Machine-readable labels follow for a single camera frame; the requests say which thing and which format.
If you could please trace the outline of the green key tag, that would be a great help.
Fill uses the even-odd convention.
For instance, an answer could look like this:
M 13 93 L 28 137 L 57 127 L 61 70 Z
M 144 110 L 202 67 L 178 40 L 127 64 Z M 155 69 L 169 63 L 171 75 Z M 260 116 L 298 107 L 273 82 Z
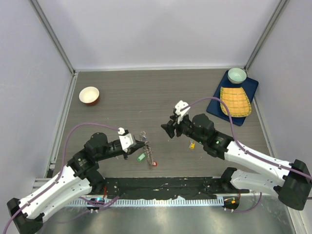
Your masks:
M 142 161 L 144 158 L 146 157 L 146 155 L 144 153 L 140 154 L 138 157 L 137 157 L 137 160 L 138 161 Z

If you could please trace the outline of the large silver keyring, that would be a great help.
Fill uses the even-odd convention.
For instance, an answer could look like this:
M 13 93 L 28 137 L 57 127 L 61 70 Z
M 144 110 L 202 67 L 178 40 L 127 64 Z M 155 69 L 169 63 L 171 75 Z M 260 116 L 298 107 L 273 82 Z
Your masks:
M 151 149 L 151 147 L 149 146 L 149 141 L 146 137 L 146 133 L 144 131 L 142 131 L 139 135 L 139 138 L 140 138 L 140 141 L 144 142 L 144 147 L 143 147 L 143 150 L 144 150 L 144 154 L 146 155 L 146 159 L 147 159 L 147 163 L 150 167 L 151 166 L 151 163 L 154 161 L 154 158 L 153 158 L 153 150 Z

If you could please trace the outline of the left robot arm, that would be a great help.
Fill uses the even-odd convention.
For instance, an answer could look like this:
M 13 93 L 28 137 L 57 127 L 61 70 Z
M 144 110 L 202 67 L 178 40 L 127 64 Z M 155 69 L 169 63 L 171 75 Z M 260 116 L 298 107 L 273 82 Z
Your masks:
M 98 172 L 99 161 L 123 156 L 127 159 L 145 143 L 126 132 L 117 140 L 108 141 L 106 134 L 95 133 L 61 169 L 61 171 L 30 195 L 7 202 L 11 218 L 20 234 L 39 231 L 59 209 L 72 200 L 88 194 L 100 194 L 105 179 Z

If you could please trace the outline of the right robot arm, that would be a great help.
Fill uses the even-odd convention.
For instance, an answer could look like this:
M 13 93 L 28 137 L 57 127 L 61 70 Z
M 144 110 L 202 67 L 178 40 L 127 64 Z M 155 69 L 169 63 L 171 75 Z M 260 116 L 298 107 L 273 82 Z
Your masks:
M 185 135 L 203 146 L 212 157 L 240 164 L 251 169 L 251 174 L 235 168 L 223 173 L 220 187 L 230 193 L 234 189 L 262 192 L 275 196 L 284 205 L 303 210 L 312 189 L 312 178 L 307 165 L 298 159 L 288 162 L 253 150 L 227 134 L 215 129 L 205 114 L 181 121 L 172 115 L 161 128 L 170 138 Z

